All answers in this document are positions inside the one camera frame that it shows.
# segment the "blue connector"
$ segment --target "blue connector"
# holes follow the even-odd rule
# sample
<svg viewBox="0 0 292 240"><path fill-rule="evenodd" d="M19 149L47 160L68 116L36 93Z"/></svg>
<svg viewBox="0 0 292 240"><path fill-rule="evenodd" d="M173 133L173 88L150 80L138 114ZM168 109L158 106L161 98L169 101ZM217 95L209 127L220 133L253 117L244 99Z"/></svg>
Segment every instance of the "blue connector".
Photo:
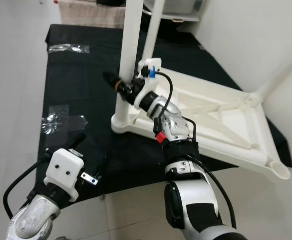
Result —
<svg viewBox="0 0 292 240"><path fill-rule="evenodd" d="M155 66L153 66L152 67L152 70L150 70L149 77L150 78L155 78L156 77L156 69L155 69Z"/></svg>

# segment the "black cable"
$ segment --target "black cable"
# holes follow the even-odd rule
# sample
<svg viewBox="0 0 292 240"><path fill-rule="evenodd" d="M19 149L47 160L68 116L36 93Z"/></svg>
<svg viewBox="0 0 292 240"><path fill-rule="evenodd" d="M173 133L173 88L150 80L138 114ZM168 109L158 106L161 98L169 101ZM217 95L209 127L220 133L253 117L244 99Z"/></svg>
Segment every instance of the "black cable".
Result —
<svg viewBox="0 0 292 240"><path fill-rule="evenodd" d="M43 159L37 161L36 163L34 163L34 165L32 165L30 168L28 168L25 172L23 172L18 178L15 179L15 181L12 182L11 185L9 185L9 187L6 189L3 197L2 197L2 203L4 205L5 211L9 217L9 219L11 219L13 217L12 212L9 208L8 205L8 195L10 193L10 191L21 181L23 180L28 174L30 174L34 169L36 169L41 163L43 162Z"/></svg>
<svg viewBox="0 0 292 240"><path fill-rule="evenodd" d="M161 112L160 112L159 115L158 115L158 119L160 119L161 116L162 116L162 114L163 114L163 113L165 112L165 110L167 109L167 106L168 106L168 104L169 104L169 102L170 102L170 99L171 99L171 96L172 96L173 86L172 86L172 81L171 81L171 79L170 79L170 77L169 77L168 75L164 74L163 72L159 72L159 71L157 71L156 74L161 75L161 76L164 76L164 77L168 80L168 82L169 82L169 86L170 86L169 96L168 96L168 98L167 98L166 104L164 105L164 107L162 108Z"/></svg>
<svg viewBox="0 0 292 240"><path fill-rule="evenodd" d="M86 134L84 132L81 132L79 134L77 134L76 136L74 136L73 138L71 138L67 144L65 144L63 146L63 148L65 149L74 149L78 144L80 144L83 140L85 140L86 138ZM16 178L11 185L9 185L9 187L6 189L3 197L2 197L2 203L4 205L5 211L9 217L9 219L11 219L13 217L12 212L9 208L8 205L8 195L11 192L11 190L21 181L23 180L28 174L30 174L34 169L36 169L41 163L50 160L51 155L49 153L45 153L41 159L39 159L36 163L34 163L30 168L28 168L26 171L24 171L18 178ZM21 208L25 207L27 204L29 204L31 202L31 200L27 200L22 206Z"/></svg>
<svg viewBox="0 0 292 240"><path fill-rule="evenodd" d="M20 209L22 209L23 207L27 206L30 202L31 202L31 200L30 199L27 199L27 201L24 202L23 205L21 205Z"/></svg>
<svg viewBox="0 0 292 240"><path fill-rule="evenodd" d="M224 196L226 203L228 205L229 208L229 213L230 213L230 219L231 219L231 226L236 229L237 228L237 224L236 224L236 217L235 217L235 212L234 209L232 207L231 201L226 193L226 191L224 190L224 188L222 187L221 183L217 180L217 178L212 174L212 172L210 172L210 170L199 160L195 159L194 157L187 155L187 157L190 159L190 161L198 164L208 175L209 177L211 177L211 179L215 182L215 184L217 185L217 187L219 188L220 192L222 193L222 196Z"/></svg>
<svg viewBox="0 0 292 240"><path fill-rule="evenodd" d="M191 122L192 125L194 126L194 131L193 131L193 142L195 143L197 140L196 140L196 132L197 132L197 126L196 126L196 123L195 121L189 119L189 118L186 118L186 117L182 117L184 120L188 121L188 122Z"/></svg>

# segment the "wire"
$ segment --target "wire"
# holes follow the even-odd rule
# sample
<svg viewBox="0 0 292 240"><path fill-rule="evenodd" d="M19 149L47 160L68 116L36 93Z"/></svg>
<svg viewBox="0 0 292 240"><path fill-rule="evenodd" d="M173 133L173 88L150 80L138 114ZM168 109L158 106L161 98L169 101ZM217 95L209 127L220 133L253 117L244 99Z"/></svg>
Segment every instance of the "wire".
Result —
<svg viewBox="0 0 292 240"><path fill-rule="evenodd" d="M31 202L31 200L30 199L27 199L27 201L24 202L23 205L21 205L20 209L22 209L23 207L27 206L30 202Z"/></svg>
<svg viewBox="0 0 292 240"><path fill-rule="evenodd" d="M192 125L194 126L194 131L193 131L193 142L196 142L197 140L196 140L196 132L197 132L197 126L196 126L196 123L195 123L195 121L193 121L193 120L191 120L191 119L189 119L189 118L186 118L186 117L182 117L184 120L186 120L186 121L188 121L188 122L191 122L192 123Z"/></svg>
<svg viewBox="0 0 292 240"><path fill-rule="evenodd" d="M6 191L2 197L2 203L4 205L5 211L9 217L9 219L11 219L13 217L12 212L11 212L9 205L8 205L9 193L21 180L23 180L28 174L30 174L34 169L36 169L42 162L43 162L43 159L40 159L39 161L37 161L34 165L32 165L25 172L23 172L18 178L16 178L16 180L13 181L12 184L9 185L9 187L6 189Z"/></svg>
<svg viewBox="0 0 292 240"><path fill-rule="evenodd" d="M162 108L161 112L158 115L158 119L160 120L162 114L165 112L165 110L167 109L167 106L168 106L168 104L170 102L170 99L171 99L171 96L172 96L173 86L172 86L172 81L171 81L171 79L170 79L170 77L168 75L164 74L163 72L159 72L159 71L157 71L156 74L164 76L168 80L169 86L170 86L169 96L167 98L166 104L164 105L164 107Z"/></svg>
<svg viewBox="0 0 292 240"><path fill-rule="evenodd" d="M226 200L226 203L228 205L229 208L229 213L230 213L230 219L231 219L231 226L236 229L237 228L237 224L236 224L236 217L235 217L235 212L234 209L232 207L231 201L226 193L226 191L224 190L224 188L222 187L221 183L217 180L217 178L212 174L212 172L210 172L210 170L199 160L195 159L194 157L187 155L187 157L192 161L195 162L196 164L198 164L208 175L209 177L211 177L211 179L215 182L215 184L217 185L217 187L219 188L220 192L222 193L223 197Z"/></svg>

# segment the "clear tape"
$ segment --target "clear tape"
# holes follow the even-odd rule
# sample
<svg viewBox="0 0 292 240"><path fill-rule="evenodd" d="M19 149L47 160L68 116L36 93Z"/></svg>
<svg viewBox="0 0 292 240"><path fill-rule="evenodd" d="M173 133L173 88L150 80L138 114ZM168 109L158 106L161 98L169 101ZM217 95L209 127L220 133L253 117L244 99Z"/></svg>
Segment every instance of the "clear tape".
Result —
<svg viewBox="0 0 292 240"><path fill-rule="evenodd" d="M48 54L53 52L62 52L62 51L68 51L68 52L75 52L80 54L88 54L89 51L89 45L81 45L81 44L58 44L58 45L52 45L48 48Z"/></svg>
<svg viewBox="0 0 292 240"><path fill-rule="evenodd" d="M41 133L50 135L56 132L84 130L88 121L83 115L69 116L68 105L49 107L48 117L41 119Z"/></svg>

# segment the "white tiled floor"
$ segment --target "white tiled floor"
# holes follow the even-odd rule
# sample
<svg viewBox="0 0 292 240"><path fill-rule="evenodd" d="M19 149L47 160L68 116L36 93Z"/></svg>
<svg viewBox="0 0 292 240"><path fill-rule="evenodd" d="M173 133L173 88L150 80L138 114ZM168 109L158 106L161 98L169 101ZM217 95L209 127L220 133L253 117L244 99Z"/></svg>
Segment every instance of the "white tiled floor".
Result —
<svg viewBox="0 0 292 240"><path fill-rule="evenodd" d="M8 224L3 192L37 156L47 63L44 40L52 23L60 23L52 0L0 1L0 240ZM11 192L13 213L33 187L34 176ZM165 221L163 188L158 183L129 189L63 209L49 240L183 239Z"/></svg>

